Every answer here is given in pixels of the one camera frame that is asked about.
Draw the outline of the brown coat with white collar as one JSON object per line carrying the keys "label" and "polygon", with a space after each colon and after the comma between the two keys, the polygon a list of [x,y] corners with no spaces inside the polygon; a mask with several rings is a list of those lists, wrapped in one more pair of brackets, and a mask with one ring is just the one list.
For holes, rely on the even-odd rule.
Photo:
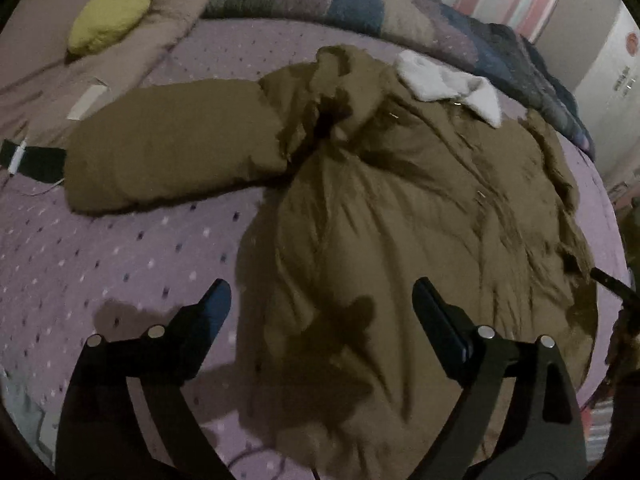
{"label": "brown coat with white collar", "polygon": [[253,273],[260,417],[280,452],[337,479],[405,478],[456,403],[413,312],[418,278],[503,336],[553,337],[572,382],[587,375],[597,307],[575,292],[592,258],[536,112],[492,128],[418,100],[363,50],[324,47],[256,81],[127,92],[73,130],[64,178],[83,214],[284,182]]}

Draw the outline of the purple dotted bedspread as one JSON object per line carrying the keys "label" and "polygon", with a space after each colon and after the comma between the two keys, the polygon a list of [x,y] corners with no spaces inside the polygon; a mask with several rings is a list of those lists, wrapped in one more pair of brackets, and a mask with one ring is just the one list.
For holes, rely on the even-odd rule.
{"label": "purple dotted bedspread", "polygon": [[[143,81],[258,79],[317,50],[353,44],[391,63],[402,47],[311,23],[205,20]],[[578,222],[597,266],[629,283],[611,202],[588,158],[560,136],[579,185]],[[20,385],[47,412],[40,448],[53,454],[55,431],[80,348],[95,332],[139,336],[176,307],[193,304],[215,278],[233,287],[233,307],[201,375],[183,390],[221,459],[238,479],[312,479],[270,448],[240,404],[250,384],[255,307],[241,302],[249,278],[266,270],[267,207],[262,188],[149,212],[89,218],[73,214],[60,186],[15,176],[1,192],[1,393]]]}

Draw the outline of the black phone on bed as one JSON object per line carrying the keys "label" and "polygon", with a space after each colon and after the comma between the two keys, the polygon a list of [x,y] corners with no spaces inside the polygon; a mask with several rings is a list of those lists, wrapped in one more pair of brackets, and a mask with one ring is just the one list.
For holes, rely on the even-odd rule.
{"label": "black phone on bed", "polygon": [[10,176],[20,174],[38,182],[56,183],[64,177],[65,159],[66,151],[62,148],[42,148],[10,140],[1,144],[1,167]]}

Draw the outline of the beige pink pillow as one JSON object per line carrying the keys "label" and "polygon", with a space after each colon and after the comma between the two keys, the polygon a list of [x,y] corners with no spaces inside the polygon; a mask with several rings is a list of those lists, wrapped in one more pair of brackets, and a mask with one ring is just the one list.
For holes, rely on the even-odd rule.
{"label": "beige pink pillow", "polygon": [[209,0],[152,0],[139,24],[100,53],[41,65],[1,88],[1,140],[65,148],[78,122],[136,88],[185,37]]}

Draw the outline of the white wardrobe with stickers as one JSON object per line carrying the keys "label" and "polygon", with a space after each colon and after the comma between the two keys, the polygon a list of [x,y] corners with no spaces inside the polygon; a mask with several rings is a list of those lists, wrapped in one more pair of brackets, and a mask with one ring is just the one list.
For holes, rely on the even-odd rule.
{"label": "white wardrobe with stickers", "polygon": [[639,149],[639,26],[621,6],[596,60],[575,90],[594,163],[609,191],[634,173]]}

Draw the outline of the yellow round cushion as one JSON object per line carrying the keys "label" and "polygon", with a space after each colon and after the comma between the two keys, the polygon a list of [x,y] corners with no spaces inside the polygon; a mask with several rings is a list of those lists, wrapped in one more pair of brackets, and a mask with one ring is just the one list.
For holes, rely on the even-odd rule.
{"label": "yellow round cushion", "polygon": [[67,51],[85,56],[114,46],[150,10],[152,0],[89,0],[74,19]]}

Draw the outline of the striped patchwork folded quilt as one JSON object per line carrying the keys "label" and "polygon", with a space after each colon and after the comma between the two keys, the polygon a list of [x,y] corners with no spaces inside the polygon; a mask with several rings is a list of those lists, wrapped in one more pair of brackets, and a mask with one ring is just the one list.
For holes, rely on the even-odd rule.
{"label": "striped patchwork folded quilt", "polygon": [[204,18],[274,18],[318,23],[406,47],[464,72],[533,108],[586,155],[594,142],[574,96],[526,38],[440,0],[209,0]]}

